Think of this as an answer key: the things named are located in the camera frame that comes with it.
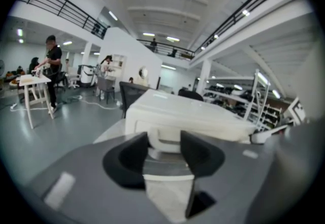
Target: table leg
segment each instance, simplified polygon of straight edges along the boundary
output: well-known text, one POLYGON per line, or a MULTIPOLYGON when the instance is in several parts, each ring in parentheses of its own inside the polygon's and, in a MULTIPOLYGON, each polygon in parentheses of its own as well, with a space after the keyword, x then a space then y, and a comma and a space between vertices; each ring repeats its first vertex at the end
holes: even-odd
POLYGON ((52 113, 52 110, 51 110, 51 105, 50 105, 49 97, 47 95, 47 89, 46 89, 46 86, 45 86, 44 83, 42 83, 42 88, 43 88, 43 91, 44 91, 44 97, 45 97, 45 100, 46 100, 47 108, 48 108, 48 110, 50 112, 50 115, 51 115, 52 119, 54 119, 53 113, 52 113))
POLYGON ((26 105, 26 109, 27 109, 27 114, 28 114, 28 119, 29 119, 29 124, 31 129, 33 129, 33 123, 31 121, 31 115, 30 115, 30 106, 29 106, 29 90, 28 90, 28 86, 24 87, 24 93, 25 93, 25 105, 26 105))

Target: gray chair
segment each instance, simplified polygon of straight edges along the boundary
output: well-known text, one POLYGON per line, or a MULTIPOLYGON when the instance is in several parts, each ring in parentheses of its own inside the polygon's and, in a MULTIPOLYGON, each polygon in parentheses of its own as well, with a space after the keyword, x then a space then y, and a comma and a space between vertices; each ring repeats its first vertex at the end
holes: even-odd
POLYGON ((100 90, 100 101, 102 91, 106 93, 106 104, 108 104, 109 93, 113 93, 113 101, 115 100, 114 85, 115 79, 105 79, 103 77, 98 77, 97 87, 100 90))

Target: man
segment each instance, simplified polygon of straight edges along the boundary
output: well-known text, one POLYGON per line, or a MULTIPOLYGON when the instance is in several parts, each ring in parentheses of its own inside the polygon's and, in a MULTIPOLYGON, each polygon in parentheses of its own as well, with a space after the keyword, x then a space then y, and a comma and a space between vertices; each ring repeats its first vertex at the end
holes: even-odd
POLYGON ((43 62, 41 62, 39 65, 35 67, 35 69, 39 68, 40 66, 45 65, 46 69, 46 76, 51 80, 51 82, 47 83, 47 87, 50 94, 50 100, 51 100, 51 109, 54 113, 56 111, 56 96, 55 96, 55 90, 54 90, 54 84, 57 77, 57 74, 59 72, 59 68, 61 65, 61 56, 62 51, 57 46, 55 41, 55 36, 50 35, 46 39, 46 49, 49 50, 46 58, 43 62))

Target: black pants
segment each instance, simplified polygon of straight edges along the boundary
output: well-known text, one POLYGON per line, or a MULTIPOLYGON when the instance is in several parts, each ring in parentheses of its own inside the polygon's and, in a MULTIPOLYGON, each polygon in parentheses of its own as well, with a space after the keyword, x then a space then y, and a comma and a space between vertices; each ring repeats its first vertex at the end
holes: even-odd
POLYGON ((47 87, 49 89, 49 94, 50 94, 50 101, 51 101, 51 107, 55 108, 55 102, 56 102, 56 95, 55 95, 55 89, 54 89, 54 84, 55 84, 55 80, 56 80, 56 74, 55 75, 51 75, 49 77, 49 79, 51 79, 51 82, 47 83, 47 87))

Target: chair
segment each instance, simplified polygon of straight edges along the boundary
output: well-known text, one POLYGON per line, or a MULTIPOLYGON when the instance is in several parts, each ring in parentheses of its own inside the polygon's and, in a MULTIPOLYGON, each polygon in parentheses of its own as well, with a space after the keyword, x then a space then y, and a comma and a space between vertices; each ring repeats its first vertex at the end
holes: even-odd
POLYGON ((125 118, 126 111, 130 107, 130 105, 132 105, 148 89, 149 89, 149 87, 120 81, 120 90, 121 90, 121 96, 122 96, 122 102, 123 102, 122 118, 125 118))
POLYGON ((101 92, 104 91, 107 93, 106 104, 108 104, 109 93, 113 93, 113 100, 115 100, 115 91, 114 91, 115 79, 105 79, 103 77, 98 77, 97 87, 100 90, 100 101, 101 101, 101 92))

